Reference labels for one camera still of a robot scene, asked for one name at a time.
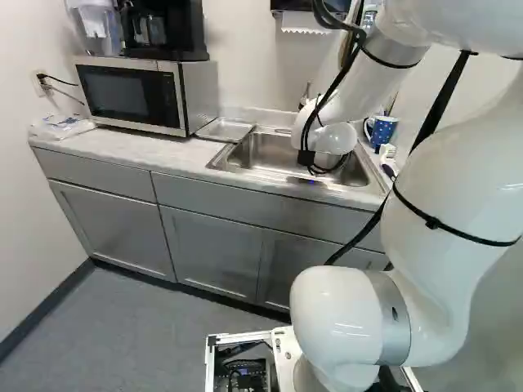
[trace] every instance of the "coffee maker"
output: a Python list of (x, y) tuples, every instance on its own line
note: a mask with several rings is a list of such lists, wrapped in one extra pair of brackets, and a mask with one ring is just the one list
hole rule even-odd
[(123, 54), (153, 60), (205, 61), (201, 0), (118, 0)]

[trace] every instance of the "gray carpet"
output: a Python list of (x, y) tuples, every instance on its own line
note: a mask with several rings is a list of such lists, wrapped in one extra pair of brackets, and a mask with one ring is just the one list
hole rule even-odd
[(95, 270), (0, 367), (2, 392), (203, 392), (204, 338), (280, 324)]

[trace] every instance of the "paper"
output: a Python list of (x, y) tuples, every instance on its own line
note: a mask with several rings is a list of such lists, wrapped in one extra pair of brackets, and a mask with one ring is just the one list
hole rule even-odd
[(281, 29), (285, 33), (331, 34), (331, 30), (321, 27), (312, 12), (284, 11)]
[(78, 9), (85, 33), (89, 38), (106, 38), (105, 8), (82, 6)]

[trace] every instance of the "electrical outlet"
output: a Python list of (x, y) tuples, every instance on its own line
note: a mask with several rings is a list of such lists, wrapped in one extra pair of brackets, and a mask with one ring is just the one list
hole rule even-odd
[(49, 96), (52, 93), (52, 90), (46, 90), (45, 87), (40, 82), (40, 79), (38, 79), (38, 74), (45, 74), (46, 71), (43, 69), (36, 69), (33, 72), (31, 72), (31, 83), (33, 84), (34, 91), (36, 92), (37, 96)]

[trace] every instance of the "blue mug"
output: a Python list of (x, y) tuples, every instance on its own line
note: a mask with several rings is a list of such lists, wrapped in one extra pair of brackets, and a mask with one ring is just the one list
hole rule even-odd
[(367, 118), (364, 121), (363, 131), (373, 149), (389, 142), (398, 126), (398, 122), (398, 118), (387, 116), (376, 116), (374, 118)]

